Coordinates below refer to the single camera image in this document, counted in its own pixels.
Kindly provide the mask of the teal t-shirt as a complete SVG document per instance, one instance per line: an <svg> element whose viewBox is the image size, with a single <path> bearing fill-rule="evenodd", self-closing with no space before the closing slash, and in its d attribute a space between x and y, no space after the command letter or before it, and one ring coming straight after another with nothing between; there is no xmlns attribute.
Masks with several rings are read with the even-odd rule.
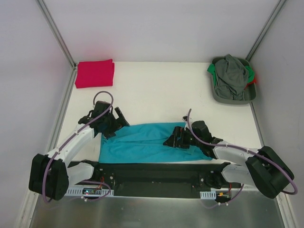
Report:
<svg viewBox="0 0 304 228"><path fill-rule="evenodd" d="M195 146L189 149L172 148L163 143L174 127L183 122L144 123L123 127L116 136L101 138L100 163L165 163L212 160Z"/></svg>

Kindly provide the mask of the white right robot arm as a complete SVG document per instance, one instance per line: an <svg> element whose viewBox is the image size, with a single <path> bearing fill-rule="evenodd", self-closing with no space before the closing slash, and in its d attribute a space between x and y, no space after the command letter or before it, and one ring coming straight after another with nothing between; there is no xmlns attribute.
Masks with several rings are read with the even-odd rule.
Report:
<svg viewBox="0 0 304 228"><path fill-rule="evenodd" d="M240 183L256 187L270 199L281 192L298 193L293 172L271 147L253 150L230 144L213 136L204 121L191 122L189 114L183 120L185 126L175 126L161 147L188 150L193 146L209 158L223 160L204 177L208 187L221 189L229 183Z"/></svg>

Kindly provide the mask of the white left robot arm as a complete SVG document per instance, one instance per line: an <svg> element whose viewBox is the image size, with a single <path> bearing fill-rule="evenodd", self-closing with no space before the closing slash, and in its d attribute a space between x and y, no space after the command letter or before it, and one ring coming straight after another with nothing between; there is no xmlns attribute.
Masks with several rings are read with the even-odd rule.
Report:
<svg viewBox="0 0 304 228"><path fill-rule="evenodd" d="M63 143L47 154L38 153L33 158L29 190L41 194L44 202L49 203L62 199L68 188L78 183L102 184L96 162L85 160L74 166L70 163L97 135L113 137L127 124L119 107L113 108L111 103L97 101L93 110L79 119Z"/></svg>

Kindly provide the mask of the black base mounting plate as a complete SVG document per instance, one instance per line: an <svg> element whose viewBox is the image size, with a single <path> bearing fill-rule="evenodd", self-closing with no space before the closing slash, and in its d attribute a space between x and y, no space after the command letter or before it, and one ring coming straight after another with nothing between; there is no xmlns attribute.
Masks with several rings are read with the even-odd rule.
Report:
<svg viewBox="0 0 304 228"><path fill-rule="evenodd" d="M114 196L198 199L209 191L205 178L220 164L109 164L85 160L93 166L90 181L104 181Z"/></svg>

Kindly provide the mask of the folded magenta t-shirt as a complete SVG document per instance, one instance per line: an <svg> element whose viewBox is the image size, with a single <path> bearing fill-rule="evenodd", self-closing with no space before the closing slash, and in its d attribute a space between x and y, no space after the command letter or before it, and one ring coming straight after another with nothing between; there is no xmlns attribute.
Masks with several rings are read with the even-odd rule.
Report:
<svg viewBox="0 0 304 228"><path fill-rule="evenodd" d="M114 68L112 59L79 62L75 86L77 89L113 86Z"/></svg>

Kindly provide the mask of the grey plastic laundry bin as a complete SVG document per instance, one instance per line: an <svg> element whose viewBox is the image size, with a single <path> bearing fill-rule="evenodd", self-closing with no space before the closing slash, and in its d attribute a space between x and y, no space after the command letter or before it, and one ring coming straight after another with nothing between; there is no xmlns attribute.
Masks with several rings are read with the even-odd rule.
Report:
<svg viewBox="0 0 304 228"><path fill-rule="evenodd" d="M211 64L215 64L217 61L223 59L224 56L221 57L215 57L212 59ZM246 66L250 66L250 63L243 59L243 58L238 58L240 60L240 62L246 67ZM255 89L255 84L250 85L249 87L245 88L245 100L243 101L237 101L237 100L228 100L228 99L224 99L219 97L216 92L215 92L215 87L213 85L213 78L211 75L211 91L212 91L212 95L213 98L222 104L226 104L226 105L246 105L249 104L250 102L252 102L255 98L256 98L256 89Z"/></svg>

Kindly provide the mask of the green t-shirt in bin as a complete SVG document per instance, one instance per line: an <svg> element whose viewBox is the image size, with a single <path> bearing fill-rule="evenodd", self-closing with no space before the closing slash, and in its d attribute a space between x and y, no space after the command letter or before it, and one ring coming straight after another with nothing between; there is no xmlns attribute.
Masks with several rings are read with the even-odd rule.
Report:
<svg viewBox="0 0 304 228"><path fill-rule="evenodd" d="M216 68L214 64L210 64L207 71L212 75L214 87L217 85Z"/></svg>

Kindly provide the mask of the grey t-shirt in bin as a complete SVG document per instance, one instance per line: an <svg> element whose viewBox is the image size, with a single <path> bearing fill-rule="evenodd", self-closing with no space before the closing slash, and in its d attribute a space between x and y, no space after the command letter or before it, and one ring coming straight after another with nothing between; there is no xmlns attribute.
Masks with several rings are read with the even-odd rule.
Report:
<svg viewBox="0 0 304 228"><path fill-rule="evenodd" d="M249 71L236 57L227 54L215 63L216 94L228 100L245 100Z"/></svg>

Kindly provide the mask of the red t-shirt in bin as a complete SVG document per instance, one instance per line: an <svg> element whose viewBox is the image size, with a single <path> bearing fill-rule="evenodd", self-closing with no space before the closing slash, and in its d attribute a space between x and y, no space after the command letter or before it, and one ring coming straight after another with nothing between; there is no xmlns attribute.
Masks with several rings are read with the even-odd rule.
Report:
<svg viewBox="0 0 304 228"><path fill-rule="evenodd" d="M250 85L256 83L256 78L255 78L255 72L250 66L246 66L246 69L248 71L248 81L247 85L245 88L249 87Z"/></svg>

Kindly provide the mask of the left aluminium frame post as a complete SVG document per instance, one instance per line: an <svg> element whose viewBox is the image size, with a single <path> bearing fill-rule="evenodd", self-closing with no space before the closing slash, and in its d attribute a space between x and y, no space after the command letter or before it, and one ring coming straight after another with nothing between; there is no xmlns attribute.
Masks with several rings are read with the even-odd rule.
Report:
<svg viewBox="0 0 304 228"><path fill-rule="evenodd" d="M53 33L59 47L61 48L61 50L63 51L67 61L69 62L70 66L75 69L76 68L76 62L74 60L74 58L72 57L52 15L50 10L48 9L46 3L44 0L35 0L37 6L39 7L42 15L44 16L51 32Z"/></svg>

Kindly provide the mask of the aluminium frame post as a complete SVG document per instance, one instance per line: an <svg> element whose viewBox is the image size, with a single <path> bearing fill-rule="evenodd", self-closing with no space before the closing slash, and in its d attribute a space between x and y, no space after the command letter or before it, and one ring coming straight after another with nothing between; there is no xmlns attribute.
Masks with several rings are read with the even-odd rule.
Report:
<svg viewBox="0 0 304 228"><path fill-rule="evenodd" d="M282 9L285 7L288 0L279 0L275 5L274 9L272 10L271 14L269 15L268 19L266 20L264 26L262 27L261 31L259 32L255 42L253 43L249 53L246 56L246 60L250 61L256 51L258 50L259 46L261 45L262 41L268 34L269 30L273 26L274 22L276 21L277 17L279 16Z"/></svg>
<svg viewBox="0 0 304 228"><path fill-rule="evenodd" d="M35 0L37 6L39 7L42 15L44 16L51 32L53 33L59 47L61 48L61 50L63 51L67 61L69 62L70 66L75 69L76 68L76 62L74 60L74 58L72 57L52 15L50 10L48 9L46 3L44 0Z"/></svg>

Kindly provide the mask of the right aluminium frame post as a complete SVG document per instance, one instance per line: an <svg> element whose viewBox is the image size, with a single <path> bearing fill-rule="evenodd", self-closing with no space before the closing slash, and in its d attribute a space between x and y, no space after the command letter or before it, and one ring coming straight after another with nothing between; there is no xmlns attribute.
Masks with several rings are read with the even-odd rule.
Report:
<svg viewBox="0 0 304 228"><path fill-rule="evenodd" d="M261 31L259 32L255 42L253 43L249 53L246 56L246 60L250 61L256 51L258 50L259 46L261 45L262 41L268 34L269 30L273 26L274 22L276 21L277 17L279 16L282 9L285 7L288 0L279 0L275 5L274 9L272 10L271 14L269 15L268 19L266 20L264 26L262 27Z"/></svg>

